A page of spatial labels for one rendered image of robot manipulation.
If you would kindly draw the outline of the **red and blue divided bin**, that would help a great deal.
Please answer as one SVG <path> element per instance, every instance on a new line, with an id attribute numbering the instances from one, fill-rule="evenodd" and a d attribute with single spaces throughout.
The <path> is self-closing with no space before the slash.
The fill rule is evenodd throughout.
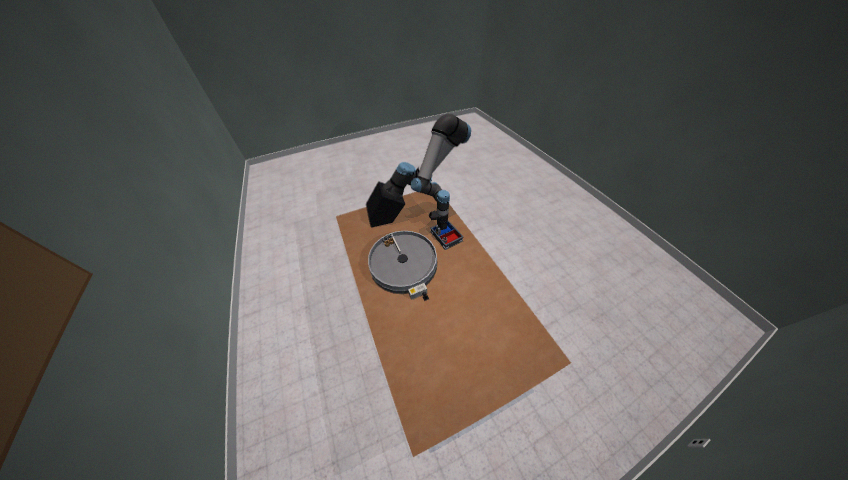
<path id="1" fill-rule="evenodd" d="M 441 230 L 441 234 L 438 235 L 436 231 L 436 225 L 431 227 L 431 234 L 438 240 L 438 242 L 443 246 L 445 250 L 450 247 L 463 242 L 464 236 L 451 224 L 451 222 L 447 221 L 447 229 Z M 444 243 L 442 240 L 443 237 L 447 238 L 447 242 Z"/>

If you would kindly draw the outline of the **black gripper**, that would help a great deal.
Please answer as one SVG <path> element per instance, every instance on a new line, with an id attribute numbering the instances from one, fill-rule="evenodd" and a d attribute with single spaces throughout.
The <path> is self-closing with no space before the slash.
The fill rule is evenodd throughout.
<path id="1" fill-rule="evenodd" d="M 449 209 L 446 211 L 440 211 L 437 209 L 437 211 L 429 213 L 431 220 L 437 220 L 436 231 L 438 232 L 438 235 L 441 234 L 441 230 L 447 229 L 448 212 Z"/>

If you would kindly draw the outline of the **grey round turntable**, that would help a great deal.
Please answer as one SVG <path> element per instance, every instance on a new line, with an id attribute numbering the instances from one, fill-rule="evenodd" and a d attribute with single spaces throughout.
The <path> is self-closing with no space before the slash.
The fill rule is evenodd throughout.
<path id="1" fill-rule="evenodd" d="M 386 247 L 383 238 L 388 235 L 394 244 Z M 422 295 L 424 301 L 428 300 L 426 285 L 437 270 L 437 253 L 432 242 L 413 231 L 397 231 L 384 237 L 373 245 L 368 256 L 369 270 L 377 285 L 395 294 L 409 292 L 411 300 Z"/>

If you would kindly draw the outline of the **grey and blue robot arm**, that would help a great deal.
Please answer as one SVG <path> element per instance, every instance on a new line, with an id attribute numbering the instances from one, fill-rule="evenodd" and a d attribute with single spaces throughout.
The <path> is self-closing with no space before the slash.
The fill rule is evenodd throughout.
<path id="1" fill-rule="evenodd" d="M 435 122 L 431 133 L 422 165 L 416 169 L 410 163 L 401 162 L 382 190 L 390 198 L 400 200 L 406 185 L 410 185 L 412 190 L 435 198 L 437 209 L 446 211 L 449 209 L 450 194 L 442 190 L 436 182 L 431 183 L 432 173 L 454 147 L 469 140 L 471 127 L 455 115 L 445 114 Z"/>

